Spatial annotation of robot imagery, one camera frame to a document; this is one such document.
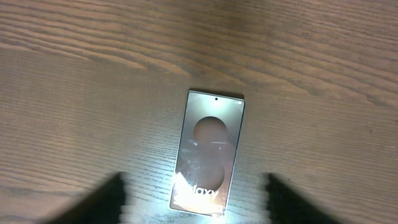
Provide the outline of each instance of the blurry dark object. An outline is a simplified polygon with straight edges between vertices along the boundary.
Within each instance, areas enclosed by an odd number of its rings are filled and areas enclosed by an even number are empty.
[[[117,224],[126,202],[121,173],[103,183],[69,211],[46,224]]]
[[[268,175],[268,181],[267,209],[272,224],[338,224],[274,174]]]

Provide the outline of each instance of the wooden table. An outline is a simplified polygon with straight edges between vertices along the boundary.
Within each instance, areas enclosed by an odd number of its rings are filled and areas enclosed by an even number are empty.
[[[0,223],[128,173],[126,223],[168,209],[190,87],[247,107],[226,223],[276,172],[342,223],[398,220],[395,0],[0,0]]]

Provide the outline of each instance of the wooden surface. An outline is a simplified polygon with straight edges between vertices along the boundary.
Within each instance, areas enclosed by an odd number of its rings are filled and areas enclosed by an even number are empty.
[[[263,173],[342,223],[398,220],[398,3],[0,0],[0,223],[128,172],[126,223],[167,208],[186,93],[243,93],[226,223],[264,223]]]

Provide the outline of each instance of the galaxy phone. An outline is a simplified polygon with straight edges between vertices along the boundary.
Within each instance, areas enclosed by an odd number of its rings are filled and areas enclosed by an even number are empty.
[[[224,215],[238,148],[244,100],[189,91],[170,208]]]

